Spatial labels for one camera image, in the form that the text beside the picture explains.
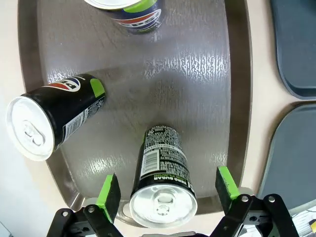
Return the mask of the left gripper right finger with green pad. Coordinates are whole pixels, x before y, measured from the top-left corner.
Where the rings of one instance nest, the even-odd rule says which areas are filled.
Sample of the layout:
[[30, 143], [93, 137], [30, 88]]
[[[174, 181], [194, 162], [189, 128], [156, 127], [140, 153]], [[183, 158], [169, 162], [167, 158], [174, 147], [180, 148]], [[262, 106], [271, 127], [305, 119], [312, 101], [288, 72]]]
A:
[[245, 225], [254, 225], [262, 237], [299, 235], [280, 195], [241, 194], [226, 166], [217, 167], [215, 187], [225, 215], [212, 237], [238, 237]]

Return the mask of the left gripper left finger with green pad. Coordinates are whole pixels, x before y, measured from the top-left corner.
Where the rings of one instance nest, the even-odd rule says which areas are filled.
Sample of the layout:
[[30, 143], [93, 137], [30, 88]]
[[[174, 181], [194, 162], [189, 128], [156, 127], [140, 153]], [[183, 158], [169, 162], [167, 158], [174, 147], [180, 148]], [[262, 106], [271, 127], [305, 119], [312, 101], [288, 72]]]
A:
[[114, 221], [121, 192], [115, 174], [107, 175], [95, 204], [74, 212], [69, 208], [56, 211], [48, 237], [121, 237]]

